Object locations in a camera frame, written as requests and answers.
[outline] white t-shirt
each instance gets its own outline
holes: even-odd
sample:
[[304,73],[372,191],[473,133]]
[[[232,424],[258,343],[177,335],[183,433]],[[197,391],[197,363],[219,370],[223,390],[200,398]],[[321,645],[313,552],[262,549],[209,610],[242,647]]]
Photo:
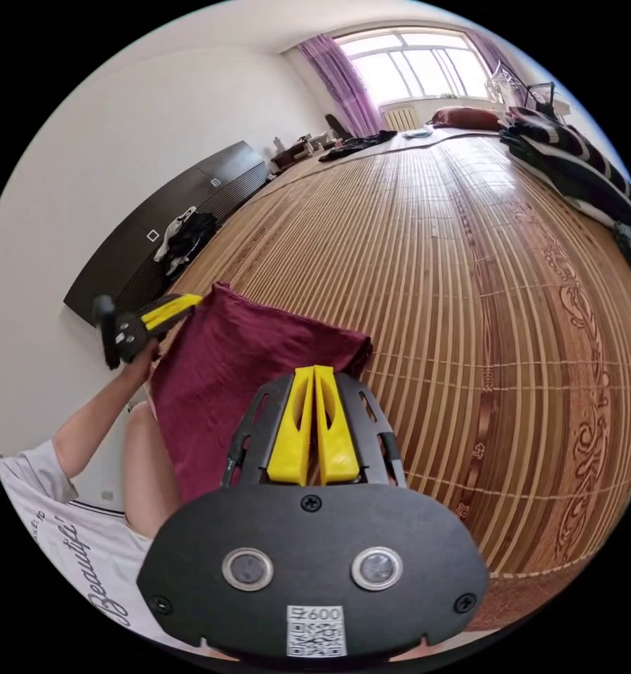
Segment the white t-shirt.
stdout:
[[133,632],[208,655],[167,635],[137,587],[151,540],[125,520],[69,505],[78,497],[58,463],[53,443],[0,458],[0,478],[13,507],[56,569],[96,608]]

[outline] window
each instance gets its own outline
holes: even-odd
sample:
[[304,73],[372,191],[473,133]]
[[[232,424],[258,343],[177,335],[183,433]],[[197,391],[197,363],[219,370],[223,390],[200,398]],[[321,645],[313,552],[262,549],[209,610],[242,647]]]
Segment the window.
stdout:
[[489,74],[461,33],[394,28],[338,43],[378,105],[407,98],[489,98]]

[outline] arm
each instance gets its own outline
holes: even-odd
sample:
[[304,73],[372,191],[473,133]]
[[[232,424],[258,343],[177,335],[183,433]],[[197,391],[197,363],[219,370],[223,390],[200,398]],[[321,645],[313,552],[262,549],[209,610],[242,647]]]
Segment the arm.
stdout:
[[147,381],[157,348],[154,340],[53,436],[55,455],[68,478],[76,477],[88,465],[121,410]]

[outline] purple curtain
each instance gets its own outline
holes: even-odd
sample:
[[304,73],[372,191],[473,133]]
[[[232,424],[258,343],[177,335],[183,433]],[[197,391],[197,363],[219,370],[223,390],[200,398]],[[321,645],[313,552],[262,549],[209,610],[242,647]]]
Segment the purple curtain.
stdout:
[[297,47],[325,83],[345,116],[342,124],[352,135],[374,136],[385,128],[378,106],[369,98],[357,68],[331,37],[316,35]]
[[[485,35],[473,30],[467,32],[467,37],[470,38],[472,44],[477,48],[481,54],[481,58],[484,59],[484,62],[492,74],[497,70],[498,64],[500,64],[500,68],[503,71],[507,71],[512,82],[516,84],[516,86],[512,88],[514,101],[516,105],[522,106],[526,100],[526,87],[521,81],[521,78],[514,72],[514,69],[505,61],[505,56],[498,49],[496,43]],[[528,96],[527,105],[535,107],[533,105],[533,97],[530,95]]]

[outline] window frame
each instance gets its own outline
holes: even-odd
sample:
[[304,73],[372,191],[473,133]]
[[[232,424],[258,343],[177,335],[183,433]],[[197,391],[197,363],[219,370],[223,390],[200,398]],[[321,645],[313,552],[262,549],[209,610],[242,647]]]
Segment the window frame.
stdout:
[[[450,37],[458,37],[459,39],[463,40],[465,42],[464,47],[442,47],[442,46],[431,46],[431,45],[414,45],[414,44],[408,44],[406,40],[402,37],[403,34],[407,33],[421,33],[421,34],[436,34],[436,35],[448,35]],[[408,96],[405,98],[396,98],[393,100],[388,100],[385,101],[380,105],[380,107],[384,107],[386,105],[394,105],[397,103],[405,103],[408,101],[412,100],[452,100],[451,96],[445,96],[445,95],[435,95],[435,94],[429,94],[425,92],[425,87],[423,87],[423,83],[421,82],[420,78],[418,77],[418,73],[414,69],[413,65],[411,64],[411,61],[406,57],[405,53],[406,51],[430,51],[430,52],[435,52],[438,50],[444,50],[444,49],[458,49],[460,51],[467,51],[470,52],[471,54],[474,54],[474,57],[477,59],[477,62],[481,66],[481,70],[486,76],[487,79],[491,78],[491,71],[486,65],[484,59],[481,57],[481,54],[479,53],[479,50],[474,46],[472,41],[467,37],[467,34],[464,33],[463,31],[460,30],[449,30],[449,29],[444,29],[444,28],[433,28],[430,26],[389,26],[389,27],[384,27],[384,28],[372,28],[368,30],[363,30],[363,31],[356,31],[353,33],[347,33],[345,35],[340,35],[339,37],[336,37],[335,40],[336,42],[340,45],[343,46],[345,44],[348,44],[350,42],[356,42],[358,40],[362,40],[368,37],[379,37],[382,35],[393,35],[400,41],[400,45],[396,47],[384,47],[382,49],[371,49],[369,51],[363,51],[359,54],[354,54],[352,56],[348,56],[348,58],[354,63],[356,59],[358,58],[363,58],[365,56],[372,56],[376,54],[387,54],[388,58],[390,59],[390,62],[394,66],[394,68],[397,71],[397,74],[401,77],[402,82],[404,83],[404,86],[406,88],[406,92],[408,93]],[[406,78],[404,77],[404,73],[401,71],[401,69],[397,66],[396,62],[390,55],[393,52],[400,52],[404,58],[404,61],[406,64],[409,66],[409,69],[411,70],[411,73],[413,74],[414,79],[416,80],[416,83],[418,84],[418,87],[420,90],[423,92],[422,95],[420,96],[412,96],[411,95],[411,87],[409,86],[409,83],[407,82]],[[446,83],[449,85],[449,88],[451,89],[451,93],[453,96],[456,98],[459,98],[461,100],[480,100],[480,101],[494,101],[494,99],[489,95],[484,97],[481,96],[472,96],[472,95],[460,95],[458,91],[454,88],[454,85],[457,87],[456,82],[452,81],[453,76],[451,73],[447,70],[445,66],[442,65],[441,63],[441,55],[437,55],[435,53],[432,54],[432,57],[434,58],[435,62],[439,66],[439,69],[441,70],[442,75],[444,76],[444,79],[446,80]],[[464,92],[467,92],[467,87],[465,86],[462,78],[460,77],[460,74],[458,73],[458,68],[456,65],[453,63],[451,60],[451,57],[446,53],[446,57],[449,59],[449,62],[451,64],[451,68],[453,71],[456,73],[456,76],[458,78],[460,87]]]

